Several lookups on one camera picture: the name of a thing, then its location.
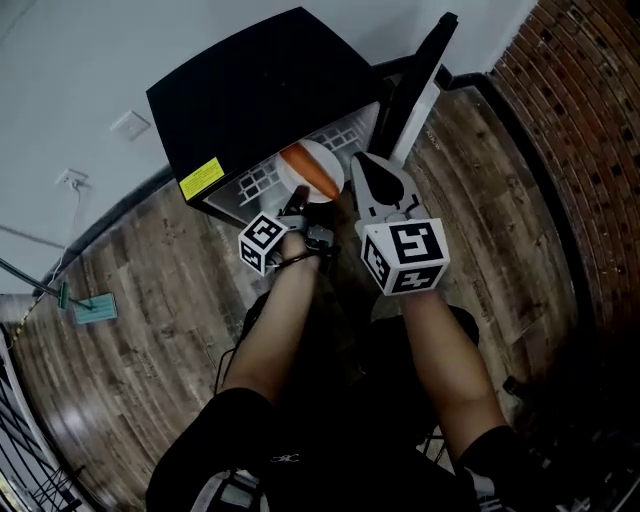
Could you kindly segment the white round plate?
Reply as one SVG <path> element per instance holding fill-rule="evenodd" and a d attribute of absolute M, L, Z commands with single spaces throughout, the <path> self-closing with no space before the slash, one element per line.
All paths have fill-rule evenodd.
<path fill-rule="evenodd" d="M 301 145 L 314 157 L 323 167 L 326 173 L 333 179 L 342 192 L 345 183 L 343 167 L 338 158 L 324 145 L 310 139 L 302 139 Z M 275 168 L 282 184 L 287 190 L 293 193 L 299 185 L 309 187 L 309 203 L 327 203 L 330 199 L 324 196 L 319 190 L 311 186 L 300 176 L 285 160 L 280 156 L 275 156 Z"/>

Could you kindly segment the teal flat mop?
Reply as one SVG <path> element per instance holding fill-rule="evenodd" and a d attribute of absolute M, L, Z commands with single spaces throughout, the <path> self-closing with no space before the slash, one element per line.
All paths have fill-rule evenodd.
<path fill-rule="evenodd" d="M 0 268 L 31 285 L 42 294 L 54 297 L 57 300 L 59 309 L 67 310 L 72 307 L 75 321 L 79 325 L 113 320 L 118 317 L 116 301 L 112 293 L 78 300 L 71 296 L 69 286 L 66 282 L 62 282 L 58 288 L 43 284 L 2 258 L 0 258 Z"/>

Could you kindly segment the black mini fridge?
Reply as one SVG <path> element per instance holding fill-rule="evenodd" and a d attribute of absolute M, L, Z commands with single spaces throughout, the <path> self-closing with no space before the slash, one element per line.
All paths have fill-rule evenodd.
<path fill-rule="evenodd" d="M 358 151 L 402 164 L 457 25 L 446 13 L 413 55 L 371 65 L 299 7 L 193 57 L 147 93 L 185 202 L 235 226 L 276 213 L 291 193 L 277 157 L 302 140 L 342 166 Z"/>

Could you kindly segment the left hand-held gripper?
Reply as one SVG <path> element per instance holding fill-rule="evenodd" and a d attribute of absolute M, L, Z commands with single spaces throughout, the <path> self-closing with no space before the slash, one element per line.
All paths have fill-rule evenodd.
<path fill-rule="evenodd" d="M 328 260 L 339 254 L 340 248 L 334 244 L 334 233 L 313 221 L 306 212 L 309 194 L 308 186 L 297 186 L 289 207 L 276 217 L 260 212 L 239 234 L 240 260 L 260 276 L 314 256 Z M 291 232 L 302 235 L 306 251 L 299 256 L 284 258 L 281 242 Z"/>

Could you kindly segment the orange carrot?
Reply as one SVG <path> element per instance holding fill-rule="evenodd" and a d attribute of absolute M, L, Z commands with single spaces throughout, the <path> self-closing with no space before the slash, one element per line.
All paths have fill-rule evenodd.
<path fill-rule="evenodd" d="M 295 143 L 282 150 L 280 156 L 323 196 L 331 201 L 339 198 L 340 191 L 335 181 L 301 143 Z"/>

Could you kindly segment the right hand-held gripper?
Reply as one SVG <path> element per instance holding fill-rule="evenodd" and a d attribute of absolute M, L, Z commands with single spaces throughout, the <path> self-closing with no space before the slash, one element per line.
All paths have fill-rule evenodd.
<path fill-rule="evenodd" d="M 362 241 L 360 258 L 382 294 L 435 289 L 450 254 L 442 220 L 426 218 L 413 178 L 389 160 L 365 152 L 354 154 L 351 175 L 361 219 L 355 225 Z"/>

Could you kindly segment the white wall socket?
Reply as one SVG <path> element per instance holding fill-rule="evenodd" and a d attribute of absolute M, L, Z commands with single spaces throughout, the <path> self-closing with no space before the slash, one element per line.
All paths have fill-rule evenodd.
<path fill-rule="evenodd" d="M 86 185 L 88 175 L 73 169 L 65 169 L 55 180 L 56 185 L 66 185 L 71 189 L 78 189 Z"/>
<path fill-rule="evenodd" d="M 122 140 L 131 142 L 148 130 L 151 124 L 133 110 L 125 112 L 109 130 Z"/>

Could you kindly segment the black metal railing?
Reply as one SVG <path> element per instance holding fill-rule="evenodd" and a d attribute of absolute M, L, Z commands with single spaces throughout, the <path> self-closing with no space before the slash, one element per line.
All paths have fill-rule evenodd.
<path fill-rule="evenodd" d="M 0 510 L 12 512 L 93 512 L 55 456 L 42 449 L 15 373 L 6 359 L 0 328 Z"/>

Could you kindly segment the person's left forearm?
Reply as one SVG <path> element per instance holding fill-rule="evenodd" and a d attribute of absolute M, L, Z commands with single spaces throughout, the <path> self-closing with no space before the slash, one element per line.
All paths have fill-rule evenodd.
<path fill-rule="evenodd" d="M 282 240 L 282 255 L 306 251 L 301 234 Z M 304 259 L 278 272 L 267 301 L 241 342 L 223 380 L 224 391 L 252 390 L 270 403 L 280 395 L 294 364 L 318 278 L 320 259 Z"/>

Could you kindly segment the person's right forearm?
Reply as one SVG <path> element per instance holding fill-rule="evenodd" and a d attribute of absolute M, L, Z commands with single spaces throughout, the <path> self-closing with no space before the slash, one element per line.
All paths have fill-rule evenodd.
<path fill-rule="evenodd" d="M 400 306 L 418 378 L 450 457 L 506 424 L 484 359 L 435 291 L 405 295 Z"/>

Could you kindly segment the person's black clothing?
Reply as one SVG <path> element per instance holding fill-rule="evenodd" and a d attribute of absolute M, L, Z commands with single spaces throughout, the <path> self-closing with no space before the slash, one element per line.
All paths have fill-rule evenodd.
<path fill-rule="evenodd" d="M 212 398 L 156 466 L 147 512 L 556 512 L 542 469 L 507 426 L 444 469 L 417 447 L 436 424 L 404 321 L 373 322 L 364 376 L 328 382 L 305 336 L 287 388 Z"/>

